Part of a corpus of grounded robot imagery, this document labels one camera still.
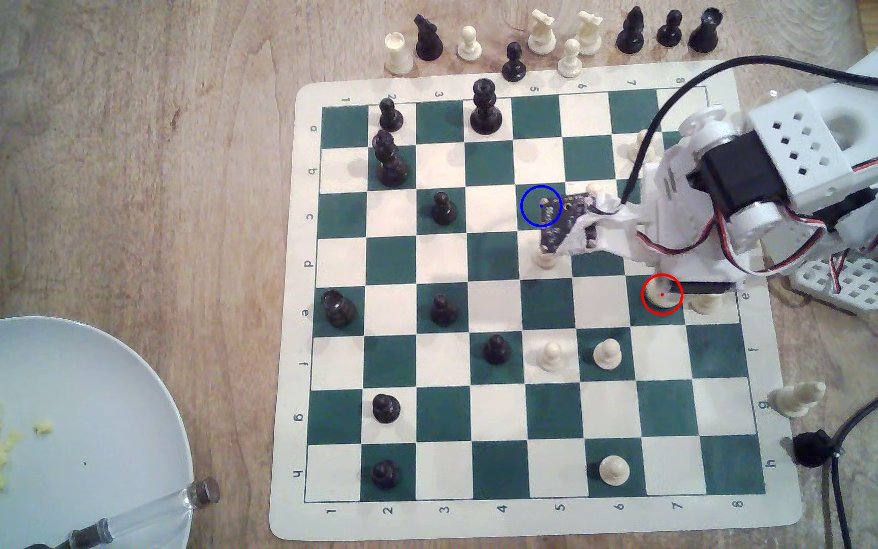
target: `red circle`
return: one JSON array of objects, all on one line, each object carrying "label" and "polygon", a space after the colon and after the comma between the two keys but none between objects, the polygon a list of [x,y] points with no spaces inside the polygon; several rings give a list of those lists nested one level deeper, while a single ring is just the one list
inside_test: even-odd
[{"label": "red circle", "polygon": [[[674,282],[676,282],[677,286],[680,287],[680,302],[677,303],[676,307],[673,307],[672,310],[669,311],[668,313],[657,313],[656,311],[653,311],[652,309],[650,309],[649,304],[646,303],[646,284],[648,284],[649,281],[652,281],[652,279],[655,279],[656,277],[670,278]],[[646,311],[649,311],[653,315],[657,315],[659,317],[665,317],[666,315],[672,315],[673,313],[676,313],[676,310],[680,307],[680,305],[683,305],[683,284],[680,284],[680,281],[677,281],[676,277],[674,277],[672,274],[666,274],[665,272],[659,272],[657,274],[653,274],[651,277],[646,279],[646,281],[642,284],[642,306],[646,308]]]}]

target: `black pawn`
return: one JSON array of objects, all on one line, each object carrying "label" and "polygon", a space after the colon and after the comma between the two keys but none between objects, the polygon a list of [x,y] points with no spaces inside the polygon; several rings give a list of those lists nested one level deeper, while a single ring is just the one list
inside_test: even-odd
[{"label": "black pawn", "polygon": [[509,60],[504,63],[504,68],[500,69],[500,74],[507,82],[519,82],[527,75],[527,66],[520,61],[520,54],[523,52],[524,48],[519,42],[510,42],[506,45],[506,58]]},{"label": "black pawn", "polygon": [[405,117],[395,108],[395,102],[390,98],[384,98],[379,103],[379,110],[382,116],[379,116],[379,126],[386,132],[397,132],[405,123]]},{"label": "black pawn", "polygon": [[442,55],[442,40],[436,34],[436,25],[422,16],[416,16],[419,28],[419,41],[416,42],[416,54],[422,60],[435,60]]},{"label": "black pawn", "polygon": [[382,490],[391,490],[402,480],[402,470],[390,459],[383,459],[372,466],[372,482]]},{"label": "black pawn", "polygon": [[378,393],[372,399],[372,415],[379,423],[391,423],[398,419],[402,406],[391,394]]},{"label": "black pawn", "polygon": [[683,33],[680,32],[680,22],[683,20],[683,12],[672,10],[666,14],[666,24],[655,31],[655,41],[665,48],[675,48]]},{"label": "black pawn", "polygon": [[476,108],[469,116],[469,125],[478,134],[488,136],[504,124],[504,116],[494,106],[495,91],[496,86],[490,78],[480,78],[473,83],[473,105]]},{"label": "black pawn", "polygon": [[504,336],[494,334],[483,343],[483,359],[490,364],[503,364],[510,358],[510,344]]},{"label": "black pawn", "polygon": [[625,22],[622,23],[622,30],[616,36],[616,48],[624,54],[632,55],[639,53],[646,39],[642,36],[642,29],[646,26],[642,21],[642,8],[634,7],[625,16]]},{"label": "black pawn", "polygon": [[354,303],[337,290],[327,290],[321,296],[321,305],[327,321],[335,328],[343,328],[354,320],[358,309]]},{"label": "black pawn", "polygon": [[716,8],[707,8],[700,16],[700,26],[689,35],[689,48],[698,54],[708,54],[717,47],[717,27],[724,14]]}]

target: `white square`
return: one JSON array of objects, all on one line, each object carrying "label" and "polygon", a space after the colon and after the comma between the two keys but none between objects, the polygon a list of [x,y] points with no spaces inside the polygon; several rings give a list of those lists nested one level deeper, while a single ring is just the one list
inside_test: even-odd
[{"label": "white square", "polygon": [[753,435],[756,432],[746,378],[695,379],[693,400],[701,435]]},{"label": "white square", "polygon": [[690,379],[686,326],[632,326],[632,362],[642,381]]},{"label": "white square", "polygon": [[519,331],[520,281],[476,281],[467,287],[471,332]]},{"label": "white square", "polygon": [[527,389],[520,383],[469,388],[473,441],[527,440]]},{"label": "white square", "polygon": [[364,386],[365,338],[315,337],[310,365],[311,391]]},{"label": "white square", "polygon": [[540,185],[564,180],[564,142],[561,138],[513,142],[513,181],[516,184]]},{"label": "white square", "polygon": [[416,385],[469,385],[469,334],[421,333],[416,336]]},{"label": "white square", "polygon": [[[578,332],[574,328],[524,330],[523,340],[525,383],[579,381]],[[538,356],[543,353],[544,346],[551,342],[561,346],[561,366],[554,371],[547,371],[538,366]]]},{"label": "white square", "polygon": [[446,189],[466,186],[466,149],[463,143],[416,145],[416,188]]},{"label": "white square", "polygon": [[564,137],[605,136],[612,133],[609,94],[570,94],[558,98],[561,106],[561,135]]},{"label": "white square", "polygon": [[473,443],[417,443],[416,499],[471,499]]},{"label": "white square", "polygon": [[[398,419],[380,423],[372,413],[372,399],[378,393],[391,394],[398,399],[401,409]],[[391,387],[365,389],[361,392],[361,443],[390,444],[416,441],[416,388]]]},{"label": "white square", "polygon": [[361,499],[361,444],[307,447],[306,501]]},{"label": "white square", "polygon": [[365,286],[365,335],[416,333],[416,285]]},{"label": "white square", "polygon": [[464,232],[416,236],[416,281],[433,284],[465,282],[467,278]]},{"label": "white square", "polygon": [[510,98],[496,98],[496,108],[498,108],[500,114],[504,116],[504,124],[500,126],[499,130],[496,130],[488,136],[476,133],[473,130],[473,126],[470,125],[469,116],[473,113],[474,108],[476,108],[476,106],[473,105],[473,100],[469,99],[462,102],[462,136],[467,143],[476,143],[480,141],[510,141],[513,139],[513,108],[510,103]]},{"label": "white square", "polygon": [[528,441],[527,463],[530,497],[588,495],[584,439]]},{"label": "white square", "polygon": [[586,439],[631,439],[642,435],[639,393],[632,380],[581,382],[581,416]]},{"label": "white square", "polygon": [[513,185],[466,188],[466,232],[517,230],[517,190]]},{"label": "white square", "polygon": [[317,240],[317,287],[365,285],[363,238],[320,238]]},{"label": "white square", "polygon": [[579,328],[617,328],[629,325],[625,277],[576,277],[575,325]]},{"label": "white square", "polygon": [[643,437],[646,493],[706,493],[700,437]]},{"label": "white square", "polygon": [[325,148],[320,154],[320,192],[367,193],[368,149]]},{"label": "white square", "polygon": [[415,189],[367,193],[369,236],[411,236],[416,233]]}]

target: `white plate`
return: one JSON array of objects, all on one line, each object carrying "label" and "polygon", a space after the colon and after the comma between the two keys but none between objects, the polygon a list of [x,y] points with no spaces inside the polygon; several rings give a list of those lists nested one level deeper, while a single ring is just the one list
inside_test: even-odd
[{"label": "white plate", "polygon": [[[192,480],[189,439],[164,384],[137,353],[86,324],[0,320],[2,432],[24,438],[0,491],[0,548],[55,546],[84,528]],[[37,437],[33,423],[53,420]],[[190,518],[107,547],[182,549]]]}]

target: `black chess piece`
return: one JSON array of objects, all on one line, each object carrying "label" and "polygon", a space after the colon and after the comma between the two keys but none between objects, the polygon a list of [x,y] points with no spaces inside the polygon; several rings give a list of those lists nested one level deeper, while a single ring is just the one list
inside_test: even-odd
[{"label": "black chess piece", "polygon": [[523,52],[524,48],[520,45],[520,42],[510,42],[506,45],[506,58],[508,61],[500,69],[500,74],[504,76],[504,80],[507,82],[519,82],[527,75],[527,66],[520,61],[520,55]]},{"label": "black chess piece", "polygon": [[321,305],[327,321],[335,328],[343,328],[351,323],[358,314],[354,302],[337,290],[327,290],[321,296]]},{"label": "black chess piece", "polygon": [[670,10],[666,14],[666,24],[655,31],[655,41],[664,48],[675,48],[680,40],[683,39],[683,33],[680,31],[680,22],[683,20],[683,12],[679,10]]},{"label": "black chess piece", "polygon": [[639,53],[646,39],[642,36],[643,24],[642,8],[636,6],[625,16],[622,30],[616,36],[616,48],[624,54],[632,55]]},{"label": "black chess piece", "polygon": [[510,343],[500,334],[490,336],[483,343],[483,359],[490,364],[503,364],[510,358]]},{"label": "black chess piece", "polygon": [[379,130],[372,139],[374,157],[382,163],[375,171],[375,176],[386,187],[398,187],[409,178],[409,164],[398,156],[395,138],[385,130]]},{"label": "black chess piece", "polygon": [[473,83],[473,105],[469,125],[478,134],[490,135],[504,124],[504,116],[494,106],[496,86],[490,78],[480,78]]},{"label": "black chess piece", "polygon": [[372,415],[379,423],[391,423],[402,413],[398,399],[391,394],[378,393],[372,399]]},{"label": "black chess piece", "polygon": [[435,60],[442,55],[442,40],[436,34],[436,25],[421,15],[416,16],[416,26],[419,28],[419,41],[416,42],[416,54],[422,60]]},{"label": "black chess piece", "polygon": [[379,116],[379,126],[386,132],[397,132],[405,123],[405,117],[395,108],[395,102],[391,98],[384,98],[379,103],[379,110],[382,116]]},{"label": "black chess piece", "polygon": [[717,27],[724,20],[724,14],[716,8],[703,10],[700,26],[689,35],[689,48],[698,54],[708,54],[717,47]]}]

